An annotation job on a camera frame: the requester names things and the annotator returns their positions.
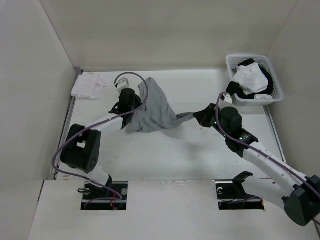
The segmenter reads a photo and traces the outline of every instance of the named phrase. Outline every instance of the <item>stacked clothes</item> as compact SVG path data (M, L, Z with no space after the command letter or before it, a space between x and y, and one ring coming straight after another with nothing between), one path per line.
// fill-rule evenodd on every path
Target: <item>stacked clothes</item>
M234 73L226 92L237 94L241 99L272 99L274 81L268 72L268 66L262 59L248 59L232 69Z

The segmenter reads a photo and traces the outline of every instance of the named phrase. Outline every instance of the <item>folded white cloth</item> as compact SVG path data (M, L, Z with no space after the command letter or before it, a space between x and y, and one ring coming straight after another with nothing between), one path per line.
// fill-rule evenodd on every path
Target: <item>folded white cloth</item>
M268 95L268 94L256 94L256 95L254 95L254 99L257 99L257 100L271 100L271 99L273 99L273 97L271 95Z
M71 91L71 96L77 99L100 99L105 84L99 74L79 75Z
M256 62L248 66L239 66L233 81L240 84L245 95L260 93L266 90L269 84Z

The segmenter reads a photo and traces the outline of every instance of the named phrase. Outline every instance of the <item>laundry basket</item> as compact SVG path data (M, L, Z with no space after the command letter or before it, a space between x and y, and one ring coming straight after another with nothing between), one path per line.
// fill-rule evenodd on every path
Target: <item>laundry basket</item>
M257 54L233 54L226 56L226 65L228 68L228 74L230 81L233 81L233 71L232 68L238 66L238 64L242 63L245 60L248 59L254 59L254 58L261 58L263 59L264 64L266 64L269 68L268 72L270 73L272 79L273 79L273 92L271 94L273 99L270 100L262 100L262 99L242 99L239 98L237 94L234 94L232 96L232 102L236 106L266 106L269 104L272 104L274 102L280 102L284 99L284 94L281 89L278 77L275 73L274 68L271 65L271 62L266 56L263 55L257 55Z

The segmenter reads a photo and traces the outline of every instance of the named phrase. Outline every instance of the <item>black garment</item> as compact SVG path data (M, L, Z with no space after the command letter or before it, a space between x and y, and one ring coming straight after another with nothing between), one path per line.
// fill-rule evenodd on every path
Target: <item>black garment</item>
M239 66L249 66L251 64L255 63L255 61L250 58L248 60L245 60L241 63L239 63ZM226 92L228 94L230 94L231 96L233 96L234 94L237 94L239 98L241 99L255 99L255 95L257 94L268 94L268 95L271 95L272 92L274 91L274 81L270 75L270 73L265 70L263 67L259 66L261 72L264 74L264 76L266 77L266 79L268 79L268 86L266 88L266 90L263 90L261 92L255 92L255 93L251 93L249 95L245 95L243 89L240 87L240 84L237 83L237 82L230 82L227 89L226 89Z

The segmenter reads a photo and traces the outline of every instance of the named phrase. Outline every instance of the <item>white wall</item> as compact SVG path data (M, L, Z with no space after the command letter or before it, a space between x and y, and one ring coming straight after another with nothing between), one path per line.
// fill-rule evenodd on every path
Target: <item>white wall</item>
M290 165L320 176L320 1L299 0L268 56L285 98L271 105Z
M39 0L0 1L0 239L28 238L75 72Z
M41 0L74 66L225 67L266 54L297 0Z

